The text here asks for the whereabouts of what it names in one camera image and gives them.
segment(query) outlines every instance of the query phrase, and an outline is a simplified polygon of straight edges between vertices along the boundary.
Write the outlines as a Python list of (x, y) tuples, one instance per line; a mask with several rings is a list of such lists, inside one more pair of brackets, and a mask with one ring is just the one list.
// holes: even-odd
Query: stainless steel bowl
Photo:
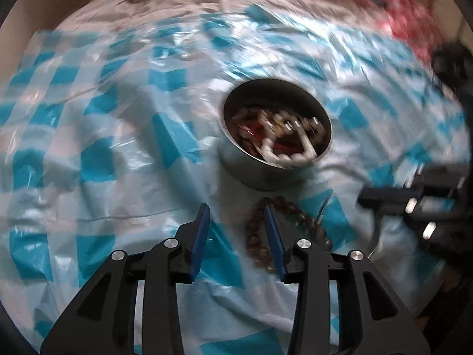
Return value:
[[(253, 157), (241, 148), (227, 125), (240, 108), (251, 106), (288, 108), (306, 117), (318, 118), (327, 130), (327, 138), (314, 163), (306, 167), (282, 168)], [(262, 78), (239, 85), (223, 102), (218, 121), (223, 132), (218, 151), (224, 167), (246, 186), (261, 191), (275, 191), (303, 180), (314, 164), (327, 154), (332, 143), (332, 123), (325, 109), (304, 89), (283, 80)]]

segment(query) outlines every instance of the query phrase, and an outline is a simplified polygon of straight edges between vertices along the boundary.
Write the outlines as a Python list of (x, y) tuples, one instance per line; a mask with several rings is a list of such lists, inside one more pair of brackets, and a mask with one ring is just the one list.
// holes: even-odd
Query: bed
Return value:
[[(114, 249), (150, 249), (206, 202), (202, 270), (178, 289), (186, 353), (285, 353), (297, 287), (245, 252), (244, 223), (267, 194), (221, 168), (218, 106), (252, 78), (317, 97), (333, 150), (282, 194), (313, 215), (334, 194), (324, 219), (334, 250), (365, 250), (363, 184), (402, 185), (420, 164), (470, 156), (460, 106), (389, 23), (373, 0), (92, 0), (35, 34), (0, 88), (0, 300), (21, 334), (38, 350)], [(396, 219), (371, 260), (414, 315), (442, 281), (444, 263)], [(336, 297), (331, 312), (335, 346)]]

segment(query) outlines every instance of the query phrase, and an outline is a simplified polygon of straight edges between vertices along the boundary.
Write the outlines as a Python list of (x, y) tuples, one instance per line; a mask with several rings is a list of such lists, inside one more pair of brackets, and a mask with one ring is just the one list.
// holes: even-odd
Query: blue gripper pad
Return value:
[(208, 205), (200, 207), (197, 220), (200, 218), (200, 224), (195, 235), (195, 241), (191, 251), (191, 266), (189, 268), (189, 279), (194, 282), (195, 277), (200, 272), (200, 265), (204, 256), (205, 242), (210, 227), (210, 208)]
[(274, 269), (279, 279), (284, 282), (288, 274), (286, 264), (284, 263), (284, 246), (269, 206), (264, 208), (264, 226), (271, 255), (273, 256)]

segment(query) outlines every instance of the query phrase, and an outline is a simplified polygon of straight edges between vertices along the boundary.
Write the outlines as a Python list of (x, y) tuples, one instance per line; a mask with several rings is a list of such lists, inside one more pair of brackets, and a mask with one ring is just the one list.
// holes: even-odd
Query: wall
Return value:
[(473, 32), (462, 25), (463, 15), (453, 0), (417, 0), (431, 9), (434, 19), (446, 40), (459, 39), (473, 50)]
[(34, 32), (54, 29), (89, 1), (17, 0), (0, 27), (0, 81), (14, 73)]

